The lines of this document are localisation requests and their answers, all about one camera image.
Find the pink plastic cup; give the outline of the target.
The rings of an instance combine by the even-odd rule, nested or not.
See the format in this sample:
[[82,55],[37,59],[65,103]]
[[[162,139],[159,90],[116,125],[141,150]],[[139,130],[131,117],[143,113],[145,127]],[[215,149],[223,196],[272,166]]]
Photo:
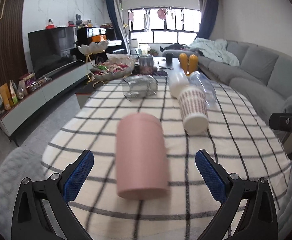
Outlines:
[[149,200],[168,194],[169,167],[160,120],[141,112],[119,121],[115,171],[121,198]]

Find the patterned paper cup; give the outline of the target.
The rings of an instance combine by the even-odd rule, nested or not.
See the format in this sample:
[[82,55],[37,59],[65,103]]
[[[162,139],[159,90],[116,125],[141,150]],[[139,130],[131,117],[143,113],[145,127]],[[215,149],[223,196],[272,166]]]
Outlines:
[[196,86],[187,86],[179,94],[183,127],[189,135],[200,135],[208,128],[206,95]]

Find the white plastic cup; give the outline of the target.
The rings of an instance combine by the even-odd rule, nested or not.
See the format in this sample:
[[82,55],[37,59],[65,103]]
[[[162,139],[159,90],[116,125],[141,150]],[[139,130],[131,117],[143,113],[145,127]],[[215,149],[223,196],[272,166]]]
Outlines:
[[184,71],[171,72],[168,83],[169,91],[173,98],[178,98],[181,90],[189,85],[188,77]]

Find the grey sectional sofa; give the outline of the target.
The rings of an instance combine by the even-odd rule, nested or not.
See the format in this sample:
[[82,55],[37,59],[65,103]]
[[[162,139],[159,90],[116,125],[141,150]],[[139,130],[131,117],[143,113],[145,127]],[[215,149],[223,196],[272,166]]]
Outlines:
[[227,51],[236,55],[239,67],[210,60],[202,52],[178,44],[160,51],[163,56],[198,55],[199,71],[245,96],[265,123],[273,113],[292,112],[291,56],[256,44],[228,40]]

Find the mint green blanket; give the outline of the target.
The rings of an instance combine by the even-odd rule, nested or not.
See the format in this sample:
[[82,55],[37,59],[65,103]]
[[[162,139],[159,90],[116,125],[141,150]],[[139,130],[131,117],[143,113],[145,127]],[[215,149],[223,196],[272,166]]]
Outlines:
[[217,39],[215,41],[204,38],[195,38],[187,46],[192,51],[200,51],[203,56],[220,63],[225,63],[233,67],[239,67],[239,59],[233,53],[227,51],[227,41]]

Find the clear plastic bottle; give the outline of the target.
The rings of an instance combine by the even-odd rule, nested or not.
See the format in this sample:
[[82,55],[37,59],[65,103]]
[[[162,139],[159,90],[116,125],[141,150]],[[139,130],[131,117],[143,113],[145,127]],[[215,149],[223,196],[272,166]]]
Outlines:
[[199,71],[192,72],[192,74],[189,76],[189,82],[191,85],[197,86],[204,91],[208,109],[217,108],[215,88],[205,74]]

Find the orange snack bag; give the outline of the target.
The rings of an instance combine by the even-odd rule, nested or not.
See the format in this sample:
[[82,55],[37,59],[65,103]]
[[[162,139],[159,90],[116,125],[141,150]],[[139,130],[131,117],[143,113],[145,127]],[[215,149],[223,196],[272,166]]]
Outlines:
[[11,98],[11,94],[9,92],[9,87],[5,83],[4,85],[0,86],[0,95],[3,100],[3,105],[6,111],[9,111],[13,107],[13,101]]

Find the yellow rabbit ear stool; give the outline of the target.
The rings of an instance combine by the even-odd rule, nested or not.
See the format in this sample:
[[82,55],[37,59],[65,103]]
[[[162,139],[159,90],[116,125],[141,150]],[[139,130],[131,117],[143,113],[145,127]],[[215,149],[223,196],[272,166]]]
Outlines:
[[180,66],[186,76],[190,76],[190,74],[198,70],[198,61],[198,56],[195,54],[188,56],[186,53],[181,53],[179,55]]

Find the blue curtain right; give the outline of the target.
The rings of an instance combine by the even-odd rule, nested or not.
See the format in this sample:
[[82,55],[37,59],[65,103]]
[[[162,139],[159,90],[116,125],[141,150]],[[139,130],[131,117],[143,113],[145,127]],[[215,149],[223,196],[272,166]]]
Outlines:
[[196,38],[209,39],[217,18],[219,0],[206,0],[205,8]]

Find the blue curtain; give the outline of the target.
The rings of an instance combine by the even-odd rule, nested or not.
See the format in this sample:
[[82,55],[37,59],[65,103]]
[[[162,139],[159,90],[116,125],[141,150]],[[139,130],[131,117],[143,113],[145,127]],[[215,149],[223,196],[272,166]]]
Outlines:
[[109,18],[112,22],[116,37],[122,40],[125,53],[130,55],[130,44],[124,28],[124,21],[122,18],[122,9],[119,0],[105,0]]
[[219,0],[206,0],[205,8],[196,38],[209,39],[217,18]]

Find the clear glass jar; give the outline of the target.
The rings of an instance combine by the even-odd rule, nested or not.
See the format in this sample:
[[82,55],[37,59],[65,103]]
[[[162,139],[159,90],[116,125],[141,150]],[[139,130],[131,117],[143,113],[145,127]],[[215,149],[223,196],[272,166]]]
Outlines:
[[124,97],[129,101],[153,96],[157,93],[157,90],[158,83],[150,75],[129,76],[124,79],[122,85]]

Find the two-tier candy tray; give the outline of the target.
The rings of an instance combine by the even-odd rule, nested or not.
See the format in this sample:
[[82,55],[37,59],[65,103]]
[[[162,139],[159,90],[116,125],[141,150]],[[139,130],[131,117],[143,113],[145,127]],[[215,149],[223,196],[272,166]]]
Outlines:
[[108,82],[130,75],[134,70],[134,59],[130,55],[107,54],[109,40],[77,46],[86,57],[89,82]]

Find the black flat television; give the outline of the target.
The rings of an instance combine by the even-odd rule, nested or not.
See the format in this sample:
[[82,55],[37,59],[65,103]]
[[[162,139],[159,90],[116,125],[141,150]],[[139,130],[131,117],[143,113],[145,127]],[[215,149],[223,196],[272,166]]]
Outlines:
[[58,27],[28,33],[31,61],[35,77],[39,78],[77,61],[74,29]]

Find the black piano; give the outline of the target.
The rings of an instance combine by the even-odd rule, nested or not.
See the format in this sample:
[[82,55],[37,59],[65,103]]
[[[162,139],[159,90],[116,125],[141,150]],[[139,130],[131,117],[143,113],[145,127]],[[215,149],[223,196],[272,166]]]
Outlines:
[[105,49],[109,54],[125,54],[122,40],[116,37],[113,28],[82,27],[77,29],[77,46],[89,46],[91,43],[108,42]]

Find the blue curtain left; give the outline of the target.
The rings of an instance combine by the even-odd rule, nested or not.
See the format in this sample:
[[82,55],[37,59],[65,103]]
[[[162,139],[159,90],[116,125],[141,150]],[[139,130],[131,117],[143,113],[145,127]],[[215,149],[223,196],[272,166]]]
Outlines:
[[124,28],[124,21],[122,18],[122,9],[119,0],[105,0],[109,18],[112,22],[116,37],[122,40],[125,53],[130,55],[130,44]]

